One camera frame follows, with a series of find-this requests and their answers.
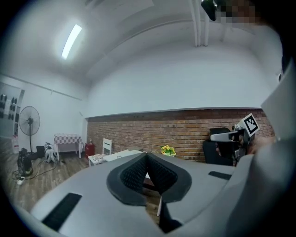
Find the wooden floor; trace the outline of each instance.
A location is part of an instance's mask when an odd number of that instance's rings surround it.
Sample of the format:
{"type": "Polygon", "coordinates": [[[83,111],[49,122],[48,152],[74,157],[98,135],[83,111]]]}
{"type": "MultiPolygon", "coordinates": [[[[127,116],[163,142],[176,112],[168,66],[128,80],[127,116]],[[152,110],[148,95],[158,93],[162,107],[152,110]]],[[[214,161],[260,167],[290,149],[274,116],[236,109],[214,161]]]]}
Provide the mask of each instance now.
{"type": "MultiPolygon", "coordinates": [[[[88,160],[79,159],[76,154],[60,155],[60,162],[54,170],[46,172],[31,180],[25,180],[19,186],[13,180],[12,172],[17,170],[17,154],[12,153],[11,140],[0,138],[0,180],[10,201],[30,211],[35,203],[43,197],[47,192],[64,182],[66,179],[76,174],[78,171],[88,167],[88,160]]],[[[38,168],[38,173],[52,169],[55,164],[42,162],[43,159],[32,161],[33,177],[38,168]]],[[[146,210],[155,223],[159,222],[156,216],[160,195],[158,192],[143,189],[144,195],[147,197],[146,210]]]]}

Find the ceiling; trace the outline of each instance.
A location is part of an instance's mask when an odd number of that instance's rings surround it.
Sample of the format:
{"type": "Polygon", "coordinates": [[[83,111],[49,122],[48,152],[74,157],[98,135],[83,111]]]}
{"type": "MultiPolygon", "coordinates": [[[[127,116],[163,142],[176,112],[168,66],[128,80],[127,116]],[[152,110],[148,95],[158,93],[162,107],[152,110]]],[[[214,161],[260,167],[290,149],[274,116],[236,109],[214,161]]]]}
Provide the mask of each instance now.
{"type": "MultiPolygon", "coordinates": [[[[200,7],[202,44],[204,14],[200,7]]],[[[209,46],[221,40],[250,47],[252,29],[220,22],[210,22],[209,46]]],[[[34,65],[90,80],[139,51],[174,41],[195,44],[188,0],[38,1],[23,10],[9,35],[7,65],[34,65]],[[75,24],[82,31],[64,60],[61,53],[75,24]]]]}

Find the ceiling light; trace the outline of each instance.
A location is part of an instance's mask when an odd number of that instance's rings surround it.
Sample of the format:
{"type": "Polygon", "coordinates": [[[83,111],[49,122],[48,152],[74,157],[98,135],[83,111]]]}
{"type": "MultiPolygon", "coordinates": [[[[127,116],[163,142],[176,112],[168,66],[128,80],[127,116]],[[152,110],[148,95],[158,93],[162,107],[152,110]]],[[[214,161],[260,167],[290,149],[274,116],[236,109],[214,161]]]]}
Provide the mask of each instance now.
{"type": "Polygon", "coordinates": [[[72,45],[75,41],[75,39],[77,38],[77,36],[79,35],[80,31],[82,30],[82,28],[79,25],[74,25],[68,39],[67,42],[65,44],[64,50],[62,52],[62,58],[66,59],[68,57],[68,54],[72,48],[72,45]]]}

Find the red box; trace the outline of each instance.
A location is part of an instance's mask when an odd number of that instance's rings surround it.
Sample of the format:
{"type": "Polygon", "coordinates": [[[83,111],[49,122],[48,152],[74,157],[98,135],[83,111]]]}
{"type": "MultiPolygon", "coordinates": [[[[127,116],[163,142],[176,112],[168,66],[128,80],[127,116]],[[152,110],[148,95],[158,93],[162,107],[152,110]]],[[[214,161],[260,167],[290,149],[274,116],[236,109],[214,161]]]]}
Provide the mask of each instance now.
{"type": "Polygon", "coordinates": [[[94,144],[92,144],[92,143],[86,143],[85,144],[85,157],[86,157],[86,159],[88,159],[89,156],[94,155],[94,149],[95,149],[94,144]]]}

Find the potted plant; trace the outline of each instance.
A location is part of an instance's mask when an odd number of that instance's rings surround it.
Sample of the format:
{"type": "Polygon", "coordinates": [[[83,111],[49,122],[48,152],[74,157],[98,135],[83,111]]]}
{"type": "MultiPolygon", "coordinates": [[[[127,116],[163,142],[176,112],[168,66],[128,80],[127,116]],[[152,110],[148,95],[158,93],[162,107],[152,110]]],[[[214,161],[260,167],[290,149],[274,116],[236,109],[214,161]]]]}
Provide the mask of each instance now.
{"type": "Polygon", "coordinates": [[[175,156],[176,155],[175,149],[173,147],[168,146],[168,145],[161,147],[161,153],[166,156],[175,156]]]}

